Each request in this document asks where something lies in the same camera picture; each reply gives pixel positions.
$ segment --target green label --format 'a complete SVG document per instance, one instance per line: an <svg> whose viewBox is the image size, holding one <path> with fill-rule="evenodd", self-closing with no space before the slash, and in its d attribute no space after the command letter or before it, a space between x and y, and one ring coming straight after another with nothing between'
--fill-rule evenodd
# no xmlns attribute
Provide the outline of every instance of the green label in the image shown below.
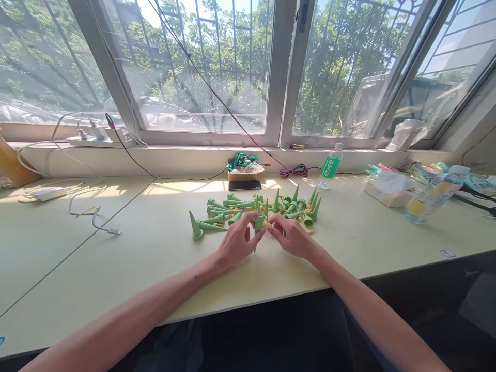
<svg viewBox="0 0 496 372"><path fill-rule="evenodd" d="M334 175L336 174L340 162L341 159L339 158L327 157L327 159L325 160L324 167L322 167L321 176L326 178L334 178Z"/></svg>

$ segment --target desk seam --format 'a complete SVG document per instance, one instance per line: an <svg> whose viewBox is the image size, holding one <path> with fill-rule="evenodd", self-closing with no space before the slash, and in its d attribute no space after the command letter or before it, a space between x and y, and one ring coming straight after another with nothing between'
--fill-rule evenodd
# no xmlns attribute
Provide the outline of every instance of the desk seam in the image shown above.
<svg viewBox="0 0 496 372"><path fill-rule="evenodd" d="M107 223L109 223L116 215L118 215L119 213L121 213L121 211L127 207L129 204L131 204L138 196L140 196L147 188L150 187L150 185L152 183L154 183L158 178L154 178L148 185L146 185L139 193L136 194L135 197L133 197L130 201L128 201L126 204L124 204L124 206L122 208L120 208L119 210L117 210L117 212L115 212L103 225L105 226ZM21 301L29 292L31 292L33 289L35 289L35 287L38 286L38 284L40 284L42 281L45 280L45 278L47 276L49 276L55 269L57 269L60 265L62 265L62 263L67 260L70 256L72 256L72 254L74 252L76 252L79 248L81 248L83 246L84 243L86 243L89 239L91 239L99 230L95 230L89 237L87 237L80 245L78 245L74 251L72 251L71 253L69 253L69 255L67 255L62 261L60 261L52 270L50 270L47 274L45 274L39 281L36 282L36 284L34 286L32 286L25 294L23 294L21 297L19 297L18 300L16 300L12 305L10 305L1 315L0 315L0 318L2 318L5 314L7 314L10 309L12 309L19 301Z"/></svg>

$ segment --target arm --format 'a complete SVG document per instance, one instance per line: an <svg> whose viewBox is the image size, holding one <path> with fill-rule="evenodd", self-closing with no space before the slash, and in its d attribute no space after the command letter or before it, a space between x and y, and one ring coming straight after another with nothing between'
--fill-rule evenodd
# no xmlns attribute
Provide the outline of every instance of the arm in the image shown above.
<svg viewBox="0 0 496 372"><path fill-rule="evenodd" d="M22 372L102 371L112 368L158 323L205 283L247 257L265 231L250 240L246 213L229 228L219 249L196 265L120 304L27 364Z"/></svg>
<svg viewBox="0 0 496 372"><path fill-rule="evenodd" d="M377 348L401 371L449 371L401 317L365 284L337 263L296 220L280 214L267 231L289 253L308 260L346 304Z"/></svg>

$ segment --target smartphone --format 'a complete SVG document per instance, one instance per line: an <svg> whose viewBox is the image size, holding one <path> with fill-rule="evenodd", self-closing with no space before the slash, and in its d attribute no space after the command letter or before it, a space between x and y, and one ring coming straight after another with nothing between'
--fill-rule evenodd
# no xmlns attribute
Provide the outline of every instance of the smartphone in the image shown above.
<svg viewBox="0 0 496 372"><path fill-rule="evenodd" d="M231 181L229 182L229 191L235 190L255 190L261 189L260 181Z"/></svg>

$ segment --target beverage bottle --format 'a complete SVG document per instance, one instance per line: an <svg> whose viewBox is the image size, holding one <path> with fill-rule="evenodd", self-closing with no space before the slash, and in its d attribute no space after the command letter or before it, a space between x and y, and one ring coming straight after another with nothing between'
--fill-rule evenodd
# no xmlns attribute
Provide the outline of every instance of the beverage bottle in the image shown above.
<svg viewBox="0 0 496 372"><path fill-rule="evenodd" d="M338 142L336 146L334 146L334 150L329 153L329 156L325 160L325 164L322 167L322 172L320 173L318 185L322 189L329 188L329 180L334 178L336 174L337 168L339 167L339 163L343 158L343 144Z"/></svg>
<svg viewBox="0 0 496 372"><path fill-rule="evenodd" d="M453 165L448 173L436 176L424 191L421 191L408 205L405 218L413 223L423 223L463 186L465 175L470 168Z"/></svg>

